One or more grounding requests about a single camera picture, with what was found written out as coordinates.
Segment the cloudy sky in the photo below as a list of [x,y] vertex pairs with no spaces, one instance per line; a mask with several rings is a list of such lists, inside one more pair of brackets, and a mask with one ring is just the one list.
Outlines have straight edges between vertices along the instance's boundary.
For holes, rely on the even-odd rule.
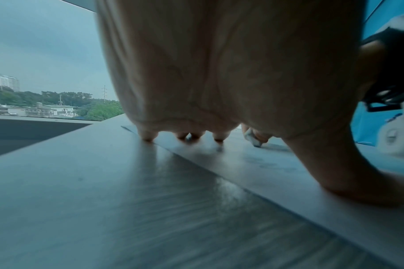
[[22,91],[82,91],[117,100],[94,13],[60,0],[0,0],[0,74]]

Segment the window glass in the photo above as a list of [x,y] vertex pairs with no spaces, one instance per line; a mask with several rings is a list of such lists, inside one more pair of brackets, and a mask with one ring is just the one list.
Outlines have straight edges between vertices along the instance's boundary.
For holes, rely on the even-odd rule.
[[102,121],[122,113],[93,12],[60,0],[0,0],[0,115]]

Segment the white plastic object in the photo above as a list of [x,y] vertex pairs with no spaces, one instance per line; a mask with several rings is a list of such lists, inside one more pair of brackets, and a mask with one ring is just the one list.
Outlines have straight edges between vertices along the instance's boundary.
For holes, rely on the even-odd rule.
[[379,152],[404,158],[404,102],[401,104],[403,115],[382,126],[378,133]]
[[254,147],[260,148],[262,146],[262,143],[256,139],[252,128],[249,128],[243,136],[245,137],[246,140],[251,142],[252,145],[254,145]]

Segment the blue wall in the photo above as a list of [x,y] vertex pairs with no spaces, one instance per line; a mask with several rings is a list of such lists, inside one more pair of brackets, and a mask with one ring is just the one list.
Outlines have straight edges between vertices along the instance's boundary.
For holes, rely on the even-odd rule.
[[[366,17],[380,3],[380,0],[369,0],[366,8]],[[404,0],[385,0],[385,2],[372,14],[366,22],[363,38],[376,32],[382,25],[386,24],[392,17],[404,14]],[[377,133],[385,121],[392,118],[400,110],[368,113],[363,104],[359,104],[354,114],[351,129],[354,140],[358,143],[376,145]]]

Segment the person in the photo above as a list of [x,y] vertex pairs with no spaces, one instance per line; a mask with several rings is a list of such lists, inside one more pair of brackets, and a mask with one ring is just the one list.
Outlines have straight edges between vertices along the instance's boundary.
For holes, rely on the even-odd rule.
[[217,141],[239,124],[280,137],[328,191],[404,204],[404,176],[382,172],[350,130],[387,47],[360,47],[364,1],[97,0],[106,63],[139,136]]

